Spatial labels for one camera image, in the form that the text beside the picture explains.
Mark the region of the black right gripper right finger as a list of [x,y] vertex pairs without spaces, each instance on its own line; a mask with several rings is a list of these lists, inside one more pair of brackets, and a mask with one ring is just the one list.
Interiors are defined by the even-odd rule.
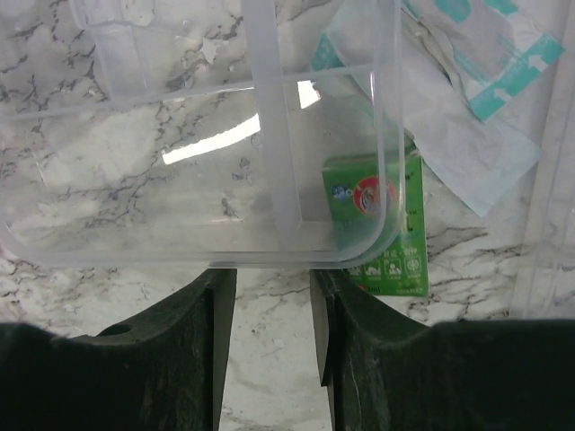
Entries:
[[571,430],[571,320],[414,321],[314,270],[320,382],[335,430]]

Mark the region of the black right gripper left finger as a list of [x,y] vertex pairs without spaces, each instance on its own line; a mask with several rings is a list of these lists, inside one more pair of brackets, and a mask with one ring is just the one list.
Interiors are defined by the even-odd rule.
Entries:
[[218,429],[236,279],[206,270],[95,336],[3,324],[2,429]]

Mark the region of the small green packet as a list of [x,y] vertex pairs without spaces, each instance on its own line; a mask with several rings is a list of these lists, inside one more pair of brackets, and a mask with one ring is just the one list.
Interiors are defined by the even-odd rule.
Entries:
[[380,188],[375,154],[333,157],[322,169],[335,241],[344,249],[371,234],[385,218],[373,244],[382,253],[348,268],[353,283],[372,295],[429,294],[428,255],[423,202],[422,159],[417,154],[392,158],[385,167],[386,191]]

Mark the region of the clear plastic tray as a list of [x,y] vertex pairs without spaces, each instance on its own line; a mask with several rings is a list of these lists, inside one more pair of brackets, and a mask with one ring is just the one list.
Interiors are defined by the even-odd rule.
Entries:
[[[314,71],[326,31],[351,66]],[[403,163],[397,1],[4,1],[1,243],[53,266],[346,268],[322,169]],[[375,134],[318,80],[365,75]]]

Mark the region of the teal white dressing packet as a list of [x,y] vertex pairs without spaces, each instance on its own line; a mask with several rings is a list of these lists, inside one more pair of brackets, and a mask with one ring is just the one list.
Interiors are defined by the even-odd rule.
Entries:
[[404,1],[443,53],[452,85],[481,121],[493,117],[565,51],[513,1]]

